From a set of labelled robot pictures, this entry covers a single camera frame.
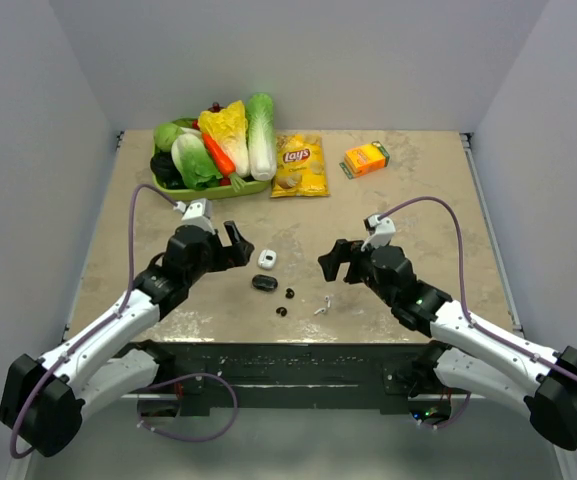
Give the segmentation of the white earbud charging case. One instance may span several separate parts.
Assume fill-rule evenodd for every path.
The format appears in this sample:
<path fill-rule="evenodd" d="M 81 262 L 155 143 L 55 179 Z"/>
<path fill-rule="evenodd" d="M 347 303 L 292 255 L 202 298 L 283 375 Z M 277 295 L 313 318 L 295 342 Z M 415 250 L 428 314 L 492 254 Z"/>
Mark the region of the white earbud charging case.
<path fill-rule="evenodd" d="M 263 270 L 272 270 L 277 262 L 277 253 L 271 249 L 264 249 L 258 257 L 257 265 Z"/>

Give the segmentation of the black earbud charging case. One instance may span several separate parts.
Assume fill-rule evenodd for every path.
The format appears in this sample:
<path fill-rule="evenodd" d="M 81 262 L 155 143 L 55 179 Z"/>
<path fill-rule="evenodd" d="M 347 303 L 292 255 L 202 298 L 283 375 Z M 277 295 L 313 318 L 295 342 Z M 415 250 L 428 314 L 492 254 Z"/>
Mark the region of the black earbud charging case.
<path fill-rule="evenodd" d="M 275 277 L 257 274 L 251 280 L 251 285 L 254 289 L 263 292 L 273 292 L 278 287 L 278 280 Z"/>

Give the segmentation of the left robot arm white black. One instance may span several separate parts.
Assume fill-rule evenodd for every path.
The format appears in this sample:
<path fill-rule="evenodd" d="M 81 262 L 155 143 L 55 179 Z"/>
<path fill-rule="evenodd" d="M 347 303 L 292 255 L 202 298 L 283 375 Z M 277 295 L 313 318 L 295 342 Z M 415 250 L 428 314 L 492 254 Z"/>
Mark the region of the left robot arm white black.
<path fill-rule="evenodd" d="M 132 391 L 168 390 L 175 368 L 147 350 L 121 350 L 183 303 L 205 274 L 242 267 L 254 251 L 232 221 L 225 246 L 214 230 L 182 225 L 166 250 L 129 285 L 118 301 L 72 339 L 34 359 L 9 367 L 0 421 L 11 428 L 10 453 L 22 458 L 23 439 L 45 457 L 63 450 L 84 422 Z"/>

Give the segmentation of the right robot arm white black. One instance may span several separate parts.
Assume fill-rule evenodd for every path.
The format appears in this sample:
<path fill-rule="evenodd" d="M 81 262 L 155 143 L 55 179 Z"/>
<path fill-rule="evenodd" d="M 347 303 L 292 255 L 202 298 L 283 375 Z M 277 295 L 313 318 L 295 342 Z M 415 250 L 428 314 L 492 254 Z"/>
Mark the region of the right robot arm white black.
<path fill-rule="evenodd" d="M 326 281 L 348 266 L 348 284 L 366 285 L 409 330 L 447 345 L 413 369 L 427 393 L 442 386 L 513 404 L 552 444 L 577 449 L 577 349 L 561 351 L 515 336 L 466 311 L 446 292 L 420 280 L 403 250 L 338 240 L 319 257 Z"/>

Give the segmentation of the green plastic vegetable tray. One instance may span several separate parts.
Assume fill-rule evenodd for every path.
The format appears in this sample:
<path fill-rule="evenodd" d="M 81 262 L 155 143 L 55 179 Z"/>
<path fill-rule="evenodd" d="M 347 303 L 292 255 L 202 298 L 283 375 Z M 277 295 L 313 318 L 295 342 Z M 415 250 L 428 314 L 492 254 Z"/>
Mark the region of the green plastic vegetable tray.
<path fill-rule="evenodd" d="M 156 147 L 153 147 L 152 156 L 158 152 Z M 233 198 L 233 197 L 240 197 L 246 195 L 252 195 L 261 193 L 267 190 L 271 186 L 270 181 L 256 181 L 253 180 L 251 177 L 246 179 L 246 185 L 241 192 L 235 192 L 231 186 L 218 186 L 207 188 L 205 190 L 192 190 L 192 189 L 183 189 L 183 190 L 168 190 L 163 188 L 157 182 L 156 177 L 152 173 L 152 181 L 153 185 L 160 191 L 164 192 L 166 195 L 170 196 L 171 198 L 177 201 L 184 201 L 189 202 L 191 200 L 199 199 L 199 198 L 207 198 L 209 200 L 218 200 L 218 199 L 226 199 L 226 198 Z"/>

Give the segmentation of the orange toy carrot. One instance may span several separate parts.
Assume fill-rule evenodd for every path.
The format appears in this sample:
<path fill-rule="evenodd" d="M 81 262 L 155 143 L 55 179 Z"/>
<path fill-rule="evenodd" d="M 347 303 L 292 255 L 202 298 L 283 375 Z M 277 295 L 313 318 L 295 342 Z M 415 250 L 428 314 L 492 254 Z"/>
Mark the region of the orange toy carrot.
<path fill-rule="evenodd" d="M 208 134 L 202 134 L 204 146 L 213 159 L 217 170 L 222 175 L 221 186 L 231 186 L 235 192 L 241 192 L 246 182 L 236 171 L 233 161 L 222 150 L 219 144 Z"/>

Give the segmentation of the green white bok choy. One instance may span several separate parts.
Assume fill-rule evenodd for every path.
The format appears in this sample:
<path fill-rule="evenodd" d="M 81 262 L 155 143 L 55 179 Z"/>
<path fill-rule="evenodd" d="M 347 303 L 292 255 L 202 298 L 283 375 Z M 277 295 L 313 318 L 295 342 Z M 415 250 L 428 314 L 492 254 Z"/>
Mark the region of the green white bok choy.
<path fill-rule="evenodd" d="M 172 161 L 184 185 L 192 190 L 218 187 L 222 174 L 215 166 L 202 140 L 182 134 L 172 144 Z"/>

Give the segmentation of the yellow Lays chips bag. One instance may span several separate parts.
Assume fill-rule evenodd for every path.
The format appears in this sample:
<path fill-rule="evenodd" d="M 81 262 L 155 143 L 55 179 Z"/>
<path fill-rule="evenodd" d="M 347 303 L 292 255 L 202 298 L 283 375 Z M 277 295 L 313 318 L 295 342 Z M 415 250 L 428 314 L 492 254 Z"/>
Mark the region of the yellow Lays chips bag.
<path fill-rule="evenodd" d="M 277 137 L 277 172 L 271 197 L 326 197 L 329 187 L 322 137 L 315 134 Z"/>

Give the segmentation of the orange green carton box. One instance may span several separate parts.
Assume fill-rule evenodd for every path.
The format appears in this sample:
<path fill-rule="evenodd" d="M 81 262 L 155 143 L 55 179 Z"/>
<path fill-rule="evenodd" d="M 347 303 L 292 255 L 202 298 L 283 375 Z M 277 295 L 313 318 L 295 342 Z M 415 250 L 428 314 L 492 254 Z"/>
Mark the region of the orange green carton box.
<path fill-rule="evenodd" d="M 347 150 L 340 163 L 349 179 L 365 176 L 388 166 L 390 154 L 379 141 L 373 141 Z"/>

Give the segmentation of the dark green toy vegetable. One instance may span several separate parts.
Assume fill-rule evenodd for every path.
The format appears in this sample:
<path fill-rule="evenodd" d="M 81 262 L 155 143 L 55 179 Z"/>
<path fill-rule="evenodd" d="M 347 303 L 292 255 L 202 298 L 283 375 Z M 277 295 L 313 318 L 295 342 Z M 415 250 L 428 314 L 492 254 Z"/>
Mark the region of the dark green toy vegetable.
<path fill-rule="evenodd" d="M 186 188 L 179 170 L 169 152 L 156 152 L 150 160 L 150 169 L 160 186 L 168 190 Z"/>

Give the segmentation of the yellow toy cabbage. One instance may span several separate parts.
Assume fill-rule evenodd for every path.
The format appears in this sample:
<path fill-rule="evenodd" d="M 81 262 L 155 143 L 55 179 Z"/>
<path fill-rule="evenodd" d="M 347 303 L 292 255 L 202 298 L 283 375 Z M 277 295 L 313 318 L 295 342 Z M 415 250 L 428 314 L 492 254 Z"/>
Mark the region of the yellow toy cabbage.
<path fill-rule="evenodd" d="M 202 111 L 198 117 L 202 133 L 217 142 L 230 158 L 236 173 L 248 177 L 251 173 L 247 148 L 247 119 L 245 106 L 241 100 L 235 101 L 219 112 Z"/>

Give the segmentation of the round green cabbage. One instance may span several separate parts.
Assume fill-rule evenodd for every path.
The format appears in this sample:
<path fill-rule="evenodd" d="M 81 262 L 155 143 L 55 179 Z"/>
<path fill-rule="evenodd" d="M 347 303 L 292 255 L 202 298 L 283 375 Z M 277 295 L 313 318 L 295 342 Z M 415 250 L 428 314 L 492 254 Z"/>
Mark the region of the round green cabbage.
<path fill-rule="evenodd" d="M 153 141 L 157 151 L 170 152 L 173 143 L 183 133 L 180 126 L 174 123 L 162 123 L 153 131 Z"/>

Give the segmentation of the tall green napa cabbage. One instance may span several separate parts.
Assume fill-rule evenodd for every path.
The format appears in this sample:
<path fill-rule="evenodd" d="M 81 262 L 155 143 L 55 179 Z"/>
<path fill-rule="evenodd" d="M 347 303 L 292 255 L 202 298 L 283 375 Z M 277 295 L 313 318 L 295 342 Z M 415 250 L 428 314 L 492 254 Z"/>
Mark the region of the tall green napa cabbage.
<path fill-rule="evenodd" d="M 246 105 L 250 169 L 257 181 L 271 180 L 277 170 L 274 102 L 266 93 L 255 93 Z"/>

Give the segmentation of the dark red toy grapes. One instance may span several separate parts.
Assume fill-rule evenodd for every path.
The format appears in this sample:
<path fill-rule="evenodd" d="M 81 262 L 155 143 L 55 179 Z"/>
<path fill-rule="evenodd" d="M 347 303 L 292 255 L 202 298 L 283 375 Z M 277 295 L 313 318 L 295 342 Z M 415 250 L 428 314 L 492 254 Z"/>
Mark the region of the dark red toy grapes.
<path fill-rule="evenodd" d="M 218 102 L 213 102 L 209 108 L 210 112 L 217 113 L 222 110 L 222 106 Z"/>

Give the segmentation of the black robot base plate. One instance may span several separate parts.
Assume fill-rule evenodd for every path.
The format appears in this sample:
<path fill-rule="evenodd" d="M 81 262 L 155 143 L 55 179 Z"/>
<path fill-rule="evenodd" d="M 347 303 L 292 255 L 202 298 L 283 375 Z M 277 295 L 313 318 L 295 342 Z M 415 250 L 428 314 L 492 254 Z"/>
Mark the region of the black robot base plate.
<path fill-rule="evenodd" d="M 461 390 L 433 368 L 445 346 L 340 343 L 131 342 L 120 350 L 150 354 L 163 407 L 146 414 L 206 416 L 217 408 L 375 410 L 447 418 Z"/>

